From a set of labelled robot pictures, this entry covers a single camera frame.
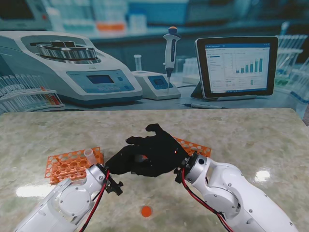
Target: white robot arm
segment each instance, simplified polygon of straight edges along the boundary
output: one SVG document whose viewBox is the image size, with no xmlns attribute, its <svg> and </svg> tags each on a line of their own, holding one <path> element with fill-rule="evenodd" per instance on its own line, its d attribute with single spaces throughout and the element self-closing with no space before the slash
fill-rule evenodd
<svg viewBox="0 0 309 232">
<path fill-rule="evenodd" d="M 262 190 L 250 184 L 234 165 L 217 163 L 195 153 L 183 172 L 183 178 L 202 194 L 205 203 L 224 215 L 228 231 L 298 231 L 283 210 Z"/>
<path fill-rule="evenodd" d="M 122 183 L 116 184 L 102 165 L 93 165 L 86 170 L 87 179 L 65 179 L 20 222 L 14 232 L 73 232 L 95 205 L 91 199 L 94 192 L 101 191 L 107 181 L 106 191 L 122 193 Z"/>
</svg>

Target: orange dot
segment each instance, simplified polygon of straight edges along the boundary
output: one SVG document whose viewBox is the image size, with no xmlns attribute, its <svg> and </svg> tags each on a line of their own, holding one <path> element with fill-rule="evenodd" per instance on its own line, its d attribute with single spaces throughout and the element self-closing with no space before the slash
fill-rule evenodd
<svg viewBox="0 0 309 232">
<path fill-rule="evenodd" d="M 152 213 L 152 210 L 149 206 L 143 206 L 141 209 L 141 215 L 145 218 L 149 217 Z"/>
</svg>

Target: tablet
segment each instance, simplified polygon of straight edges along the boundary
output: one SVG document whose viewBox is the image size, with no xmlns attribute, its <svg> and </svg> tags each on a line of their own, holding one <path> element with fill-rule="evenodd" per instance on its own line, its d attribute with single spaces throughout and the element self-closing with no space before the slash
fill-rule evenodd
<svg viewBox="0 0 309 232">
<path fill-rule="evenodd" d="M 277 37 L 220 37 L 195 41 L 204 98 L 271 95 Z"/>
</svg>

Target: tablet screen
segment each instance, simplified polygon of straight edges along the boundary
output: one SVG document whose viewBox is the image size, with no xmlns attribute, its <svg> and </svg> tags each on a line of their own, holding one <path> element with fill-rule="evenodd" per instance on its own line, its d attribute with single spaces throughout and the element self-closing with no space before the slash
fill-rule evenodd
<svg viewBox="0 0 309 232">
<path fill-rule="evenodd" d="M 270 43 L 205 45 L 211 93 L 267 89 Z"/>
</svg>

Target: pen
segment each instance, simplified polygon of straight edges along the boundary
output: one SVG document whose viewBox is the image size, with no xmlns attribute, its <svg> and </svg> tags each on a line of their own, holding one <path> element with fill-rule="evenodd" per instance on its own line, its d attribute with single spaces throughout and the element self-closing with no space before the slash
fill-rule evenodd
<svg viewBox="0 0 309 232">
<path fill-rule="evenodd" d="M 215 106 L 215 105 L 203 105 L 203 104 L 182 104 L 187 107 L 196 108 L 196 109 L 227 109 L 225 107 Z"/>
</svg>

